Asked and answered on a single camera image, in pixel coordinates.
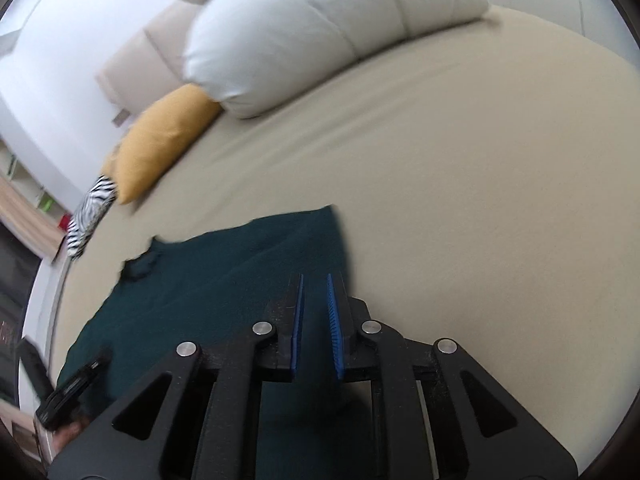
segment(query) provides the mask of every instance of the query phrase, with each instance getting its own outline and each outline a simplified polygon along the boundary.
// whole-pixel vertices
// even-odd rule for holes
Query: triangular cutout
[[[171,374],[159,376],[113,419],[113,429],[138,440],[148,439],[170,385]]]
[[[489,438],[516,427],[516,418],[492,396],[484,384],[466,370],[460,372],[460,377],[482,436]]]

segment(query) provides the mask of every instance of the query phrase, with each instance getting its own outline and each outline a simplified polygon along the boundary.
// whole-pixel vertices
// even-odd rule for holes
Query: headboard
[[[182,51],[200,6],[176,0],[96,74],[107,99],[132,115],[183,85]]]

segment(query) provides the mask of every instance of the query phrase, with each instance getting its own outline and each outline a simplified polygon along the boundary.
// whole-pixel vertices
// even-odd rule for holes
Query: bed
[[[145,37],[173,38],[175,52],[180,12],[168,14]],[[101,75],[113,94],[126,93],[118,74]],[[457,340],[583,470],[640,384],[639,102],[623,59],[492,7],[260,118],[223,114],[73,263],[52,374],[153,235],[334,204],[372,315],[409,338]]]

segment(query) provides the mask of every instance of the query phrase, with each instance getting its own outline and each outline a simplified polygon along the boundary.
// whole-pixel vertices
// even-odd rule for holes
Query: white wall
[[[32,6],[37,0],[17,1]],[[102,95],[95,73],[172,1],[40,0],[29,14],[16,13],[27,18],[14,51],[0,60],[0,96],[33,144],[76,189],[91,186],[121,136],[111,123],[119,110]],[[41,184],[50,188],[49,182]]]

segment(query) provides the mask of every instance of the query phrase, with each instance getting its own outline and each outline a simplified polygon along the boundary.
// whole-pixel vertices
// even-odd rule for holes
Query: red object
[[[58,227],[66,233],[69,229],[69,222],[71,222],[71,213],[65,214],[60,219],[60,223],[58,224]]]

